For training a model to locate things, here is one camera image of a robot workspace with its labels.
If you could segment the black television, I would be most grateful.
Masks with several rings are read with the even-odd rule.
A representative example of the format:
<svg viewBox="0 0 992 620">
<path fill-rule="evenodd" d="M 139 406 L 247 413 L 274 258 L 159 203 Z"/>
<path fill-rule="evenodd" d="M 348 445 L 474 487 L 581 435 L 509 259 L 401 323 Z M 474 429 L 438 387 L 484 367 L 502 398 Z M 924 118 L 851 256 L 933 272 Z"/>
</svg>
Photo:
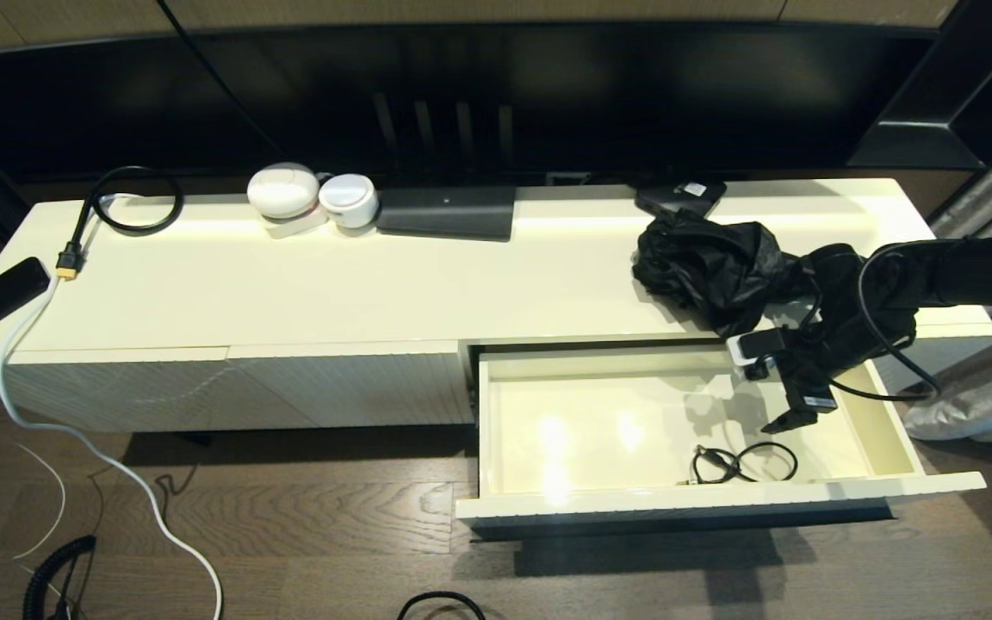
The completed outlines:
<svg viewBox="0 0 992 620">
<path fill-rule="evenodd" d="M 272 28 L 0 53 L 0 170 L 741 171 L 843 165 L 932 46 L 862 25 Z"/>
</svg>

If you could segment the small black box white label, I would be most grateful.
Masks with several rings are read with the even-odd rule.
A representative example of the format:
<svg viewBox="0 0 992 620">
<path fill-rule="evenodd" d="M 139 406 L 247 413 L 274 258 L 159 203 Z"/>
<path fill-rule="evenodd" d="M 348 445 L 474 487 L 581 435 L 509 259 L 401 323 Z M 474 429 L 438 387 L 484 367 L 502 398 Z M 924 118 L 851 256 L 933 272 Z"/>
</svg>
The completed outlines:
<svg viewBox="0 0 992 620">
<path fill-rule="evenodd" d="M 706 219 L 727 193 L 724 182 L 684 180 L 638 189 L 634 204 L 654 217 L 685 214 Z"/>
</svg>

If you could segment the black umbrella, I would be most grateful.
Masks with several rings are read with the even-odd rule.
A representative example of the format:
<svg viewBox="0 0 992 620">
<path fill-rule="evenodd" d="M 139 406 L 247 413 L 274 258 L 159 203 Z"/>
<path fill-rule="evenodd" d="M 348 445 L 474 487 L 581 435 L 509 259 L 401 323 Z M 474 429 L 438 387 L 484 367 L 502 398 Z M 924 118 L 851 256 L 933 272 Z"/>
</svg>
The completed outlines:
<svg viewBox="0 0 992 620">
<path fill-rule="evenodd" d="M 657 217 L 638 236 L 631 274 L 722 338 L 752 332 L 770 305 L 822 302 L 806 260 L 780 250 L 759 222 L 721 225 L 690 212 Z"/>
</svg>

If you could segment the large white round device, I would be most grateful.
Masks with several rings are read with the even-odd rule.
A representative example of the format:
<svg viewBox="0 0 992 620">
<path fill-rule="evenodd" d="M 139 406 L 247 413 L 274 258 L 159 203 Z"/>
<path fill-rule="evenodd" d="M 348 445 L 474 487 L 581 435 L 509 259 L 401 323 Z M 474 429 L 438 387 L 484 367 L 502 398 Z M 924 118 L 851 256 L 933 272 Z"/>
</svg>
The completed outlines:
<svg viewBox="0 0 992 620">
<path fill-rule="evenodd" d="M 282 162 L 253 174 L 247 201 L 268 220 L 291 220 L 315 209 L 320 181 L 307 166 Z"/>
</svg>

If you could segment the white fluted drawer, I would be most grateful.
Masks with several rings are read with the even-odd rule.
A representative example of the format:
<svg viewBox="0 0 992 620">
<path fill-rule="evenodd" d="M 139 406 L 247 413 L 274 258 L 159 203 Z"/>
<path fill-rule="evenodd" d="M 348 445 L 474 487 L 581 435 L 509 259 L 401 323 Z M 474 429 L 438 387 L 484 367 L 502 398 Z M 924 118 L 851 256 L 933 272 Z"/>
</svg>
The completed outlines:
<svg viewBox="0 0 992 620">
<path fill-rule="evenodd" d="M 721 343 L 517 350 L 480 357 L 476 532 L 642 519 L 815 517 L 984 489 L 927 474 L 889 403 L 835 396 L 775 436 L 777 377 L 749 383 Z"/>
</svg>

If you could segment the black wall shelf unit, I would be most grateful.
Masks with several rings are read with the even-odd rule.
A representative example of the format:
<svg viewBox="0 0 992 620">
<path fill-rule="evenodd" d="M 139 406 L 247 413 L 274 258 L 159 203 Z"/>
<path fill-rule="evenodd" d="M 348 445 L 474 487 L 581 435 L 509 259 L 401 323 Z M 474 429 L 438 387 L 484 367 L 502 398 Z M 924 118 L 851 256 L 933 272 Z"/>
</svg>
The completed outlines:
<svg viewBox="0 0 992 620">
<path fill-rule="evenodd" d="M 960 119 L 992 85 L 992 0 L 958 0 L 932 46 L 859 138 L 847 166 L 977 171 Z"/>
</svg>

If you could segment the black flat set-top box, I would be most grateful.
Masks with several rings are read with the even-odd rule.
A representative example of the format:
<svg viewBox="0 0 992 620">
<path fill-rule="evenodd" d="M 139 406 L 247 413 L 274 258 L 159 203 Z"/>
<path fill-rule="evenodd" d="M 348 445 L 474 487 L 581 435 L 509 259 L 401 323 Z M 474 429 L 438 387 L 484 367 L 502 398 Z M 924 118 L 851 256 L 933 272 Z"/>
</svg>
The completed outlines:
<svg viewBox="0 0 992 620">
<path fill-rule="evenodd" d="M 515 187 L 385 189 L 375 228 L 383 234 L 508 242 Z"/>
</svg>

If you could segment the small white round device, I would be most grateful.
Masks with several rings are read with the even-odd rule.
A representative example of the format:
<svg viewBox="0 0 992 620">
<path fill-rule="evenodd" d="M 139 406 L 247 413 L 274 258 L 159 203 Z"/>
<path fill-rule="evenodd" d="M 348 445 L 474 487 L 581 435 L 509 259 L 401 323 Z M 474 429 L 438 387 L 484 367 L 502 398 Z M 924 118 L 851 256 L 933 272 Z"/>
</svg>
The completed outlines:
<svg viewBox="0 0 992 620">
<path fill-rule="evenodd" d="M 345 229 L 373 224 L 381 206 L 373 181 L 362 174 L 331 177 L 320 185 L 318 198 L 328 217 Z"/>
</svg>

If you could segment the white TV cabinet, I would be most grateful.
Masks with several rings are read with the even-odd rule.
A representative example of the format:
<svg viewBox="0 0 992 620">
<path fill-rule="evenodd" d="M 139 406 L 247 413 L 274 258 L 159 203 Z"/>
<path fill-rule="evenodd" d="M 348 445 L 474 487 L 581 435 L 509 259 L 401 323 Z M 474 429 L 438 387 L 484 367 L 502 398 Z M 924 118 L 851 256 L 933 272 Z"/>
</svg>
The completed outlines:
<svg viewBox="0 0 992 620">
<path fill-rule="evenodd" d="M 713 340 L 631 275 L 649 222 L 614 185 L 520 189 L 508 242 L 272 239 L 240 195 L 191 196 L 143 237 L 93 219 L 8 391 L 89 432 L 472 423 L 481 346 Z"/>
</svg>

